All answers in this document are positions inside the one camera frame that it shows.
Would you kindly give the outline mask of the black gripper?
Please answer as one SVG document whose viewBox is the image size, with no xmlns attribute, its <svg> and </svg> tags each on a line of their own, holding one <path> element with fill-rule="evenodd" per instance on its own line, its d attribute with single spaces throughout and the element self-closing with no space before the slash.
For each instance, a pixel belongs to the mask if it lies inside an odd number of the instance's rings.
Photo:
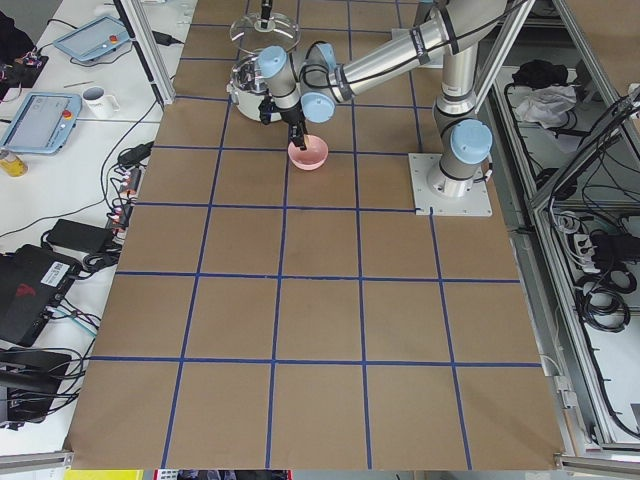
<svg viewBox="0 0 640 480">
<path fill-rule="evenodd" d="M 272 0 L 261 1 L 260 18 L 268 21 L 271 18 Z M 301 125 L 304 122 L 304 114 L 300 103 L 292 107 L 278 107 L 271 97 L 264 97 L 260 102 L 259 120 L 264 125 L 269 125 L 275 120 L 275 116 L 289 124 L 289 142 L 301 151 L 307 150 L 305 134 L 301 132 Z"/>
</svg>

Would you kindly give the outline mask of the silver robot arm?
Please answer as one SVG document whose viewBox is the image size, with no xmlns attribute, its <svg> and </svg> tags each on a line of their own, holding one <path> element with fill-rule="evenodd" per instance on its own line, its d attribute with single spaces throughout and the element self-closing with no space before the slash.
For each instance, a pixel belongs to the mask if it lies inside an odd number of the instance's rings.
<svg viewBox="0 0 640 480">
<path fill-rule="evenodd" d="M 267 92 L 259 111 L 267 124 L 278 113 L 289 126 L 289 141 L 307 150 L 307 122 L 324 123 L 340 103 L 401 74 L 443 62 L 441 91 L 434 105 L 444 152 L 427 176 L 429 188 L 444 198 L 461 198 L 477 183 L 493 138 L 478 120 L 482 101 L 476 81 L 478 44 L 498 23 L 525 17 L 529 1 L 438 1 L 421 23 L 346 64 L 335 60 L 331 45 L 313 43 L 297 59 L 280 46 L 262 50 L 256 60 Z"/>
</svg>

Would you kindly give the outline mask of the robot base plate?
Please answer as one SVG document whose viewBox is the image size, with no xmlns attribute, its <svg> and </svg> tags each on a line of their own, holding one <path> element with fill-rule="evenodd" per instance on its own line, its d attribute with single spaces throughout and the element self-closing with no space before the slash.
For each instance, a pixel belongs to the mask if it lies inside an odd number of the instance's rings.
<svg viewBox="0 0 640 480">
<path fill-rule="evenodd" d="M 441 154 L 410 153 L 414 210 L 422 216 L 491 217 L 493 210 L 478 164 L 472 177 L 453 180 L 440 169 Z"/>
</svg>

